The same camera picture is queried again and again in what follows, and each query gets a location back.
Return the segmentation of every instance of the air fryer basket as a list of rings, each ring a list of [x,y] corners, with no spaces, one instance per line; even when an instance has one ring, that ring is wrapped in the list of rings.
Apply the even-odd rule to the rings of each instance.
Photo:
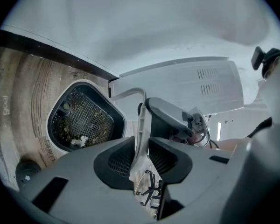
[[[101,92],[88,82],[71,85],[56,102],[48,118],[51,141],[65,151],[80,149],[72,140],[87,137],[89,147],[123,137],[122,114]]]

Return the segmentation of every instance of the white cable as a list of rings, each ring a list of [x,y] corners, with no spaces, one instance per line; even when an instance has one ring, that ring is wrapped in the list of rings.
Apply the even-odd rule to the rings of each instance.
[[[144,177],[145,174],[146,174],[146,173],[145,173],[145,170],[144,170],[144,174],[143,174],[142,177],[140,178],[140,181],[139,181],[139,183],[137,184],[137,186],[136,186],[136,188],[135,188],[134,194],[137,192],[137,188],[138,188],[138,186],[139,186],[139,184],[140,184],[140,182],[141,182],[141,180],[142,180],[142,178]]]

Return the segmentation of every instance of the vent slot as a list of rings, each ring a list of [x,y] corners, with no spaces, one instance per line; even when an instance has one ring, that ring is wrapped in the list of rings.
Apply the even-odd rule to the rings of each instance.
[[[68,181],[61,177],[54,177],[32,203],[40,210],[48,213]]]
[[[153,142],[149,143],[149,157],[160,175],[177,164],[177,156]]]
[[[200,80],[210,79],[218,76],[218,71],[216,68],[208,69],[197,69],[197,75]]]
[[[218,94],[220,92],[220,84],[203,84],[200,86],[202,95]]]

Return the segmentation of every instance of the white wall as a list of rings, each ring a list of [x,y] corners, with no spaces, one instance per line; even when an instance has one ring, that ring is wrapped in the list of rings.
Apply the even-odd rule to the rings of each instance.
[[[245,77],[255,46],[280,49],[261,0],[20,0],[1,29],[62,49],[116,76],[164,61],[225,56]]]
[[[255,101],[243,109],[212,116],[208,122],[211,138],[217,139],[218,122],[221,123],[220,140],[241,139],[252,133],[262,121],[270,116],[260,93],[258,93]]]

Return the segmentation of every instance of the white appliance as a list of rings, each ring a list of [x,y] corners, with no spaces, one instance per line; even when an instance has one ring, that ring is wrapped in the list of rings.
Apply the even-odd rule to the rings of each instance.
[[[147,98],[164,99],[181,109],[195,106],[204,114],[236,110],[244,106],[238,69],[233,61],[199,61],[173,64],[129,75],[109,83],[111,96],[134,87],[146,91]],[[140,94],[118,100],[115,104],[127,120],[138,120]]]

